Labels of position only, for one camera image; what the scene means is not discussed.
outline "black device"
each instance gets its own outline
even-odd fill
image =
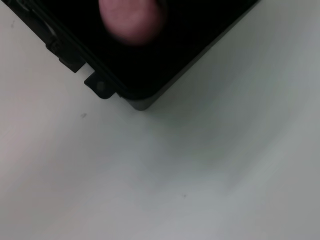
[[[128,46],[105,29],[98,0],[2,0],[100,98],[117,93],[145,110],[258,0],[167,0],[167,23],[144,46]]]

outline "white surface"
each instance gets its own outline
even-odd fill
[[[320,238],[319,0],[261,1],[146,112],[91,72],[0,3],[1,240]]]

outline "dark screen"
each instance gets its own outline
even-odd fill
[[[224,29],[250,0],[167,0],[161,34],[142,47],[117,42],[106,31],[98,0],[38,0],[130,89],[169,81]]]

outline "black plastic case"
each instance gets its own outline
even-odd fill
[[[167,0],[168,19],[150,44],[127,46],[103,26],[98,0],[2,0],[100,98],[114,93],[135,109],[156,101],[258,0]]]

